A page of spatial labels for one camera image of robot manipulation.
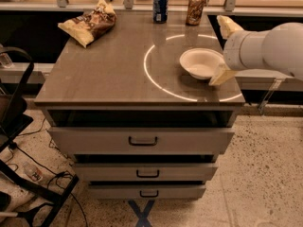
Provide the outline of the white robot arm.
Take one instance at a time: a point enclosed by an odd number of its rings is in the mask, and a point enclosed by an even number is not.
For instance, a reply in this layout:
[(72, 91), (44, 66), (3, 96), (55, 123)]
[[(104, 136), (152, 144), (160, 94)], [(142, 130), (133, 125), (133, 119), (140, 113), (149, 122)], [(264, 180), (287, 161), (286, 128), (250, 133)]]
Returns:
[(249, 31), (231, 18), (217, 16), (220, 32), (226, 39), (223, 62), (209, 85), (218, 86), (239, 71), (264, 69), (303, 79), (303, 24), (285, 23), (270, 30)]

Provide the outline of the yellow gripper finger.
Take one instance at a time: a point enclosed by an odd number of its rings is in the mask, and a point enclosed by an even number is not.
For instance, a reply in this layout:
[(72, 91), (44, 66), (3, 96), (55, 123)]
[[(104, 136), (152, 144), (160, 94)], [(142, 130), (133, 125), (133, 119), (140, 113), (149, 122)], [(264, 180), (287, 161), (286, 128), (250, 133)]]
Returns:
[(209, 86), (220, 86), (229, 79), (233, 78), (237, 72), (231, 70), (225, 63), (220, 63), (219, 66), (215, 69), (214, 75), (208, 83)]
[(217, 22), (220, 26), (222, 37), (227, 40), (233, 34), (242, 33), (244, 29), (228, 16), (218, 15)]

